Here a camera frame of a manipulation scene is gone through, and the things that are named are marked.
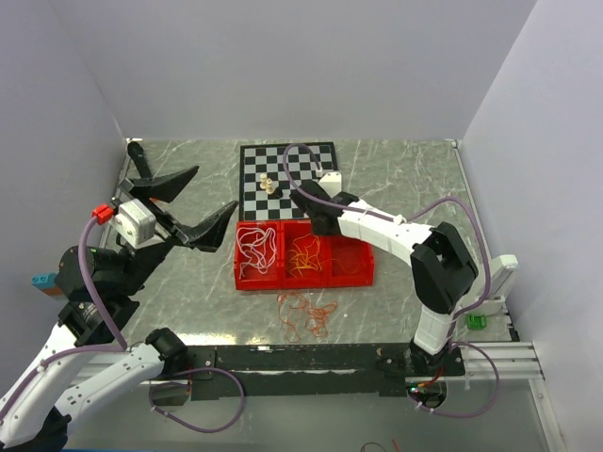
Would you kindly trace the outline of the red three-compartment bin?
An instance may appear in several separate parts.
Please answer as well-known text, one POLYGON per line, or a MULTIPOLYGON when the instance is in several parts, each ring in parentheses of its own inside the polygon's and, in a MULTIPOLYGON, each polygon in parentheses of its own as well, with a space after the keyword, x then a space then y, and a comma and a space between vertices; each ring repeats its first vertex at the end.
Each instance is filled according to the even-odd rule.
POLYGON ((310 221, 240 221, 234 277, 241 291, 364 287, 374 284, 370 245, 344 236, 318 236, 310 221))

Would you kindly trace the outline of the black marker orange cap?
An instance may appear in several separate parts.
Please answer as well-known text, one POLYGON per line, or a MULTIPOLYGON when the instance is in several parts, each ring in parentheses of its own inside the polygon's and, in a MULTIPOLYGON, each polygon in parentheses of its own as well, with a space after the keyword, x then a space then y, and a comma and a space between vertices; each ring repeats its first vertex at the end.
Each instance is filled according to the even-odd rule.
POLYGON ((138 141, 130 141, 127 144, 127 154, 135 165, 139 176, 144 179, 150 179, 153 177, 153 173, 149 167, 148 161, 145 156, 144 149, 138 141))

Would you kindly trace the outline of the cream chess piece short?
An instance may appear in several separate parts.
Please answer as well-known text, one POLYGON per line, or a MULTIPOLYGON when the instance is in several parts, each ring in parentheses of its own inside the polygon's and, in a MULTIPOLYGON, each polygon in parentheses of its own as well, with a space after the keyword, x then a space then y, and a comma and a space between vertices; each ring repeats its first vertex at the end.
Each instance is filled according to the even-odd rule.
POLYGON ((265 191, 268 195, 272 195, 274 193, 275 188, 271 179, 267 179, 265 181, 265 191))

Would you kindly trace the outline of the blue brown toy block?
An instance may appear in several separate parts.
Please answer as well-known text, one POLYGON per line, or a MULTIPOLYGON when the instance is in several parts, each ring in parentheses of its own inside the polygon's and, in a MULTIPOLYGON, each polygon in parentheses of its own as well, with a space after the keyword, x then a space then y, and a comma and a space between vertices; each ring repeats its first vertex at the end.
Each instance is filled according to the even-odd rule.
POLYGON ((63 293, 56 284, 56 277, 57 274, 53 272, 36 274, 32 277, 31 284, 49 297, 62 297, 63 293))

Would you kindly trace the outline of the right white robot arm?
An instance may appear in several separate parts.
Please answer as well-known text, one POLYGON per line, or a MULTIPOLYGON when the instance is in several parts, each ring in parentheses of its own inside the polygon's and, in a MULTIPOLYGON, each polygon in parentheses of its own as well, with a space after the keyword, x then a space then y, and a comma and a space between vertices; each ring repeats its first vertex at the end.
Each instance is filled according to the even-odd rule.
POLYGON ((435 373, 445 360, 442 350, 457 305, 479 276, 457 229, 447 222, 437 226, 409 222, 347 192, 331 198, 315 181, 303 182, 290 198, 309 217, 313 234, 357 239, 409 266, 422 304, 411 341, 411 363, 419 374, 435 373))

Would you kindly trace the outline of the white grey stand device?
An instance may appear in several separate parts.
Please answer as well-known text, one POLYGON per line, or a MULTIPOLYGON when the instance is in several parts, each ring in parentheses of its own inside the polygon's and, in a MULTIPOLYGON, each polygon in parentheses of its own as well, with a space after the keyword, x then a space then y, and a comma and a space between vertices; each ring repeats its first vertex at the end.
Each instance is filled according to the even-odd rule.
MULTIPOLYGON (((496 315, 503 308, 517 276, 518 261, 514 254, 499 255, 489 262, 491 270, 491 285, 487 298, 477 308, 470 311, 475 315, 496 315)), ((483 267, 480 274, 472 284, 468 294, 461 301, 461 306, 466 307, 475 303, 482 295, 485 288, 483 267)))

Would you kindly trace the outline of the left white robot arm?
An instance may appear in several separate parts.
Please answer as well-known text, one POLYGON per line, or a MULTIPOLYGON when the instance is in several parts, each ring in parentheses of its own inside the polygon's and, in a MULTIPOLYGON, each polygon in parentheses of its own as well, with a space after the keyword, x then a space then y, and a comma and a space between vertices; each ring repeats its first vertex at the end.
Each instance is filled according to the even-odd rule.
POLYGON ((66 303, 40 352, 1 398, 4 451, 59 451, 77 422, 138 384, 184 378, 187 346, 168 328, 131 347, 122 335, 132 297, 175 247, 219 249, 234 214, 224 204, 195 226, 159 207, 172 202, 197 167, 120 184, 124 200, 97 206, 77 245, 59 262, 54 285, 66 303))

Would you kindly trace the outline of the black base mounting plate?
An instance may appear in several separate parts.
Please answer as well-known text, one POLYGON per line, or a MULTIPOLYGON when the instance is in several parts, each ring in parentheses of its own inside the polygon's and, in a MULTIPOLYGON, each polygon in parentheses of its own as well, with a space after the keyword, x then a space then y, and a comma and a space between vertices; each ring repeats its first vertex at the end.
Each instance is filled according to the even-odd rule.
POLYGON ((404 343, 271 346, 191 346, 153 379, 190 382, 194 401, 222 397, 377 394, 406 396, 406 384, 465 374, 461 352, 433 367, 411 357, 404 343))

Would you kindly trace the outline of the green lego brick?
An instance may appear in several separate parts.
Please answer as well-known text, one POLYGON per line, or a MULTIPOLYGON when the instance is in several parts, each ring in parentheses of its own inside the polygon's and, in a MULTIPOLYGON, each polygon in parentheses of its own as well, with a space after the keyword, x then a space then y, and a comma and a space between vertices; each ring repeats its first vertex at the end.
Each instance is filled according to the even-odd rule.
POLYGON ((488 318, 486 315, 467 314, 465 323, 470 331, 484 331, 488 326, 488 318))

